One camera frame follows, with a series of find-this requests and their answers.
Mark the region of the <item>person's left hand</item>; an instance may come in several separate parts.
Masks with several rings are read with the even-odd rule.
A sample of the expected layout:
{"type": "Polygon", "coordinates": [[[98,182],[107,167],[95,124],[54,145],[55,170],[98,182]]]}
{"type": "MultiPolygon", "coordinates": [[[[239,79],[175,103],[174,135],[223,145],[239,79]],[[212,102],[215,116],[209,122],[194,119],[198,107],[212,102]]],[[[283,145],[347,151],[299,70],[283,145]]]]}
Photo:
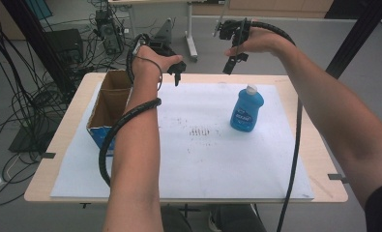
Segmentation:
{"type": "Polygon", "coordinates": [[[150,47],[141,46],[132,61],[132,72],[135,85],[153,84],[156,86],[162,80],[170,66],[183,61],[182,55],[164,57],[150,47]]]}

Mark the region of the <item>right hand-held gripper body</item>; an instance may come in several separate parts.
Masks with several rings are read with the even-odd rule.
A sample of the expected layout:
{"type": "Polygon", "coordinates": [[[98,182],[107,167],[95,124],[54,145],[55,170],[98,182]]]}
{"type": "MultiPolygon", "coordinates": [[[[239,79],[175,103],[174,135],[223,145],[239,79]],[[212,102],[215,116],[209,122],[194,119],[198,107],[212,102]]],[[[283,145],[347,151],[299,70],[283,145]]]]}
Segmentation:
{"type": "MultiPolygon", "coordinates": [[[[244,43],[250,35],[250,23],[247,19],[240,21],[229,19],[220,26],[220,39],[232,42],[232,47],[239,47],[244,43]]],[[[241,61],[246,62],[248,55],[244,52],[238,53],[236,56],[230,56],[226,64],[236,65],[241,61]]]]}

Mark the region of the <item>black floor base plate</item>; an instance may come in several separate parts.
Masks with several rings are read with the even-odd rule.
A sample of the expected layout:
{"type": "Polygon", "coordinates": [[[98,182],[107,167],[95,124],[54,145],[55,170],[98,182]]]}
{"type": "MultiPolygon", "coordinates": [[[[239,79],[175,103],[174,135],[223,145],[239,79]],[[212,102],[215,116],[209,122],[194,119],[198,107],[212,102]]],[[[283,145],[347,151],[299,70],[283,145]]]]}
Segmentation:
{"type": "Polygon", "coordinates": [[[60,124],[60,119],[41,118],[21,124],[14,141],[9,147],[11,152],[44,153],[60,124]]]}

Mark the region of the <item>person's leg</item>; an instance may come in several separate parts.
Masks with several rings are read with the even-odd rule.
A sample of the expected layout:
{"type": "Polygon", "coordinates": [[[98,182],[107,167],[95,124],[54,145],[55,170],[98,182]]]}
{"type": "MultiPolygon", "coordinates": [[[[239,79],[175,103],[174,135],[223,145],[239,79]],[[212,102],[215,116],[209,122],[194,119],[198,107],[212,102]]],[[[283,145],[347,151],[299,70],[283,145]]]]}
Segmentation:
{"type": "Polygon", "coordinates": [[[267,232],[250,204],[220,205],[212,214],[222,232],[267,232]]]}

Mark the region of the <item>black equipment box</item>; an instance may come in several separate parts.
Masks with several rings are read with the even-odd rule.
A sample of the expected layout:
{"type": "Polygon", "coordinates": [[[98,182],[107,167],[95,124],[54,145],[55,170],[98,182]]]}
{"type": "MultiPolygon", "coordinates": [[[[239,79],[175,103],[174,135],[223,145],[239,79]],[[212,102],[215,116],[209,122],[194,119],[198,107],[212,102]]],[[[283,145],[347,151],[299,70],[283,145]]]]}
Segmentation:
{"type": "Polygon", "coordinates": [[[77,29],[50,31],[44,34],[63,64],[80,64],[83,61],[83,42],[77,29]]]}

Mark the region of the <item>white shoe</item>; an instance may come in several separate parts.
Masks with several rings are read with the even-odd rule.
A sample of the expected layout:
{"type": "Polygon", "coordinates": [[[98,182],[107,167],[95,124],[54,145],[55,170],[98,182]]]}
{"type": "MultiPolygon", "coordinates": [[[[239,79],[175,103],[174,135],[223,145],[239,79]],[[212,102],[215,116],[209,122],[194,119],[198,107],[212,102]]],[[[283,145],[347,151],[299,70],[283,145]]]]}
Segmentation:
{"type": "Polygon", "coordinates": [[[210,228],[210,230],[212,232],[222,232],[215,224],[215,221],[214,221],[214,218],[213,218],[213,214],[212,213],[209,213],[209,216],[208,216],[208,227],[210,228]]]}

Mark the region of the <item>black computer tower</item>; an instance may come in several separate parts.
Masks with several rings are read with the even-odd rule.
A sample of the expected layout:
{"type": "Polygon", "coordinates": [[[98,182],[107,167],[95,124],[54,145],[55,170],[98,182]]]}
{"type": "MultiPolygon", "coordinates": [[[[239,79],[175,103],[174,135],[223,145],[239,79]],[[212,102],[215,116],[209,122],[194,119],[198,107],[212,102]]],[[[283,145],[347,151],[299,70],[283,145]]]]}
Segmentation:
{"type": "Polygon", "coordinates": [[[114,55],[123,52],[121,37],[117,31],[117,26],[109,11],[96,10],[95,15],[97,30],[103,39],[103,46],[107,55],[114,55]]]}

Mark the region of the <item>black metal pole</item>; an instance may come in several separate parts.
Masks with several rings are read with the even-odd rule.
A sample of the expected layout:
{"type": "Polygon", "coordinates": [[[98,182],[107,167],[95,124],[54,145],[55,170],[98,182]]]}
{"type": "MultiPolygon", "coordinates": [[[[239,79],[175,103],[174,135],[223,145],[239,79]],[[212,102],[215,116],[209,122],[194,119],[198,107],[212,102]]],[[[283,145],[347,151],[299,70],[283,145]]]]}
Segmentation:
{"type": "Polygon", "coordinates": [[[29,8],[25,0],[0,0],[14,20],[25,39],[36,52],[44,67],[48,70],[54,83],[64,98],[73,98],[76,88],[66,74],[54,49],[44,34],[42,25],[29,8]]]}
{"type": "Polygon", "coordinates": [[[382,0],[369,0],[328,65],[326,73],[339,79],[381,19],[382,0]]]}

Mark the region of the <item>white desk leg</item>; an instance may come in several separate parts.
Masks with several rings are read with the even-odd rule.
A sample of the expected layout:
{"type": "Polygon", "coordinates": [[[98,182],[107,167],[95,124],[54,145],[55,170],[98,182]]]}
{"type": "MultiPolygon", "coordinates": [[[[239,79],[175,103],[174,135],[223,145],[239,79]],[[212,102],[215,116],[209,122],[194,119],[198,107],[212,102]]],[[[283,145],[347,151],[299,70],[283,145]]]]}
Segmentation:
{"type": "Polygon", "coordinates": [[[187,41],[190,58],[193,60],[193,62],[196,62],[198,59],[198,53],[197,53],[193,35],[192,35],[192,2],[187,1],[186,5],[187,5],[187,30],[185,31],[185,38],[187,41]]]}

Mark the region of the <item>blue dish soap bottle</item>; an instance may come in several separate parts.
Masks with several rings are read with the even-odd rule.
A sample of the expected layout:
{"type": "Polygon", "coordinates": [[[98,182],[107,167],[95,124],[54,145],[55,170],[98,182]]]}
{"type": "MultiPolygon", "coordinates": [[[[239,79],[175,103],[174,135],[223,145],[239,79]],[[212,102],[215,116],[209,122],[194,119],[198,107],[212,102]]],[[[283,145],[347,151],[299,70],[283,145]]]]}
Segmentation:
{"type": "Polygon", "coordinates": [[[231,118],[230,126],[243,132],[251,132],[255,128],[259,109],[264,105],[264,99],[257,91],[257,87],[248,84],[238,94],[231,118]]]}

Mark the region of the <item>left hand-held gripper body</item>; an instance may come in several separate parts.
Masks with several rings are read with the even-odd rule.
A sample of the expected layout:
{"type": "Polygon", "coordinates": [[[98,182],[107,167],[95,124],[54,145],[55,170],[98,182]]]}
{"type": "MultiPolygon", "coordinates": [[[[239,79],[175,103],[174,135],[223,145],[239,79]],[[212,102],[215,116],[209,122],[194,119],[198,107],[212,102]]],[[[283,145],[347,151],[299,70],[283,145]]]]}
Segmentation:
{"type": "MultiPolygon", "coordinates": [[[[175,55],[173,49],[169,45],[165,44],[163,41],[148,38],[146,44],[160,56],[171,57],[175,55]]],[[[183,61],[181,61],[177,64],[170,66],[167,72],[169,74],[180,74],[186,70],[186,67],[187,65],[183,61]]]]}

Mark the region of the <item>grey metal bracket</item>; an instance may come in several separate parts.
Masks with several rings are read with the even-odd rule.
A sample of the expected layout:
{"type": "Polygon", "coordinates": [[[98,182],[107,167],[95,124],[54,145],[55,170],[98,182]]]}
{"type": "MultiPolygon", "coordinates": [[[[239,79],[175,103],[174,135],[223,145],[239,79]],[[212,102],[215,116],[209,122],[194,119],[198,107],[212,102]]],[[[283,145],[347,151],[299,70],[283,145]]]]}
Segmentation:
{"type": "Polygon", "coordinates": [[[154,40],[164,44],[171,44],[172,41],[173,20],[169,17],[159,31],[153,36],[154,40]]]}

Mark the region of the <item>person's right hand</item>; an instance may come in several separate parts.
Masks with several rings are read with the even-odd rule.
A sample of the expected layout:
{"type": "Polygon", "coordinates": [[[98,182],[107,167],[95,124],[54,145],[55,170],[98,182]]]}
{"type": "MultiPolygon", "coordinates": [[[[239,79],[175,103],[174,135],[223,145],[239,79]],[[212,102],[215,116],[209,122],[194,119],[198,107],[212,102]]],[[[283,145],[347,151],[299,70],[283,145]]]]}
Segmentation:
{"type": "Polygon", "coordinates": [[[278,58],[296,55],[298,48],[282,36],[262,28],[251,28],[248,39],[242,44],[229,48],[226,56],[236,56],[243,52],[269,52],[278,58]]]}

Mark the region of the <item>cardboard box with blue print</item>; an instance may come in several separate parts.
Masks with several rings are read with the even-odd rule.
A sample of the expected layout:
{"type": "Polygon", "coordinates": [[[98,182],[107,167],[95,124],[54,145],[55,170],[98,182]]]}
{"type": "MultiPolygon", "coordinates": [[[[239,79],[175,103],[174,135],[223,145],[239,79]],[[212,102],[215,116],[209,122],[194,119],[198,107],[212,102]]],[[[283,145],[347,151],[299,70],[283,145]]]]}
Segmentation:
{"type": "Polygon", "coordinates": [[[123,116],[131,88],[132,83],[126,71],[113,70],[106,73],[86,126],[99,148],[103,146],[110,129],[123,116]]]}

